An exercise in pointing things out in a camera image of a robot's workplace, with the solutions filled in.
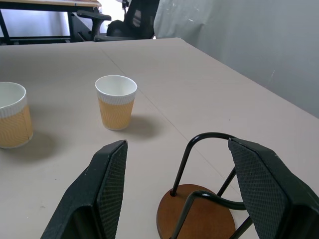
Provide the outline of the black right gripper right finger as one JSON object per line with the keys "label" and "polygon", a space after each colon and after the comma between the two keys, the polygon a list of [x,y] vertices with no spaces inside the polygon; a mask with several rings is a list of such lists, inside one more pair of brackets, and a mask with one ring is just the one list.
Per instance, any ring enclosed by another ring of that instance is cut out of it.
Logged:
{"label": "black right gripper right finger", "polygon": [[273,150],[238,138],[228,147],[259,239],[319,239],[319,196]]}

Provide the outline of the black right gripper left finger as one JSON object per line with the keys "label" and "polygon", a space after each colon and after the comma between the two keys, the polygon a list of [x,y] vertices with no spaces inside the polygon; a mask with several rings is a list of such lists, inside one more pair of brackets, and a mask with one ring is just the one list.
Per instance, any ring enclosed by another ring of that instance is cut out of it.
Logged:
{"label": "black right gripper left finger", "polygon": [[128,142],[103,146],[67,188],[40,239],[115,239]]}

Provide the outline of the orange and white paper cup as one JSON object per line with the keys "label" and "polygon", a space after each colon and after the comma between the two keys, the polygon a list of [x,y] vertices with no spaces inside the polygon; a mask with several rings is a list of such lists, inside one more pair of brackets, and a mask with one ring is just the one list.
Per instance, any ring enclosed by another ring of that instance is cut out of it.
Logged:
{"label": "orange and white paper cup", "polygon": [[33,129],[24,86],[0,82],[0,148],[17,148],[28,143]]}
{"label": "orange and white paper cup", "polygon": [[108,75],[95,82],[102,123],[109,130],[122,130],[128,127],[137,84],[130,78]]}

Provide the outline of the white fabric curtain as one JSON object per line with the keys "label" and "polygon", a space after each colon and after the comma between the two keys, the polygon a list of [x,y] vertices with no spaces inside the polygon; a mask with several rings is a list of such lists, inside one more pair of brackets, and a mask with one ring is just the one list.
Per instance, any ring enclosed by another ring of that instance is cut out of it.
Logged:
{"label": "white fabric curtain", "polygon": [[319,118],[319,0],[160,0],[154,29]]}

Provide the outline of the black office chair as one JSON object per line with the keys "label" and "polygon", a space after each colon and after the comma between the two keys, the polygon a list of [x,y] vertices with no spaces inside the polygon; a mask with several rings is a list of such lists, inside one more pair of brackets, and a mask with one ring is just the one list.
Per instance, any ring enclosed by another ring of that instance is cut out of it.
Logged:
{"label": "black office chair", "polygon": [[160,0],[122,0],[124,20],[80,10],[77,15],[92,20],[91,40],[94,42],[152,39],[154,21]]}

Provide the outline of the wooden desk with black frame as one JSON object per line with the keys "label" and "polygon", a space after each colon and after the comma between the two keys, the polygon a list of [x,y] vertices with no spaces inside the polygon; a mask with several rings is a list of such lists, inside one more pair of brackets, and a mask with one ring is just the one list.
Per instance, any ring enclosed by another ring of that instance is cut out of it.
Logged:
{"label": "wooden desk with black frame", "polygon": [[0,45],[87,41],[77,12],[100,8],[98,0],[0,0]]}

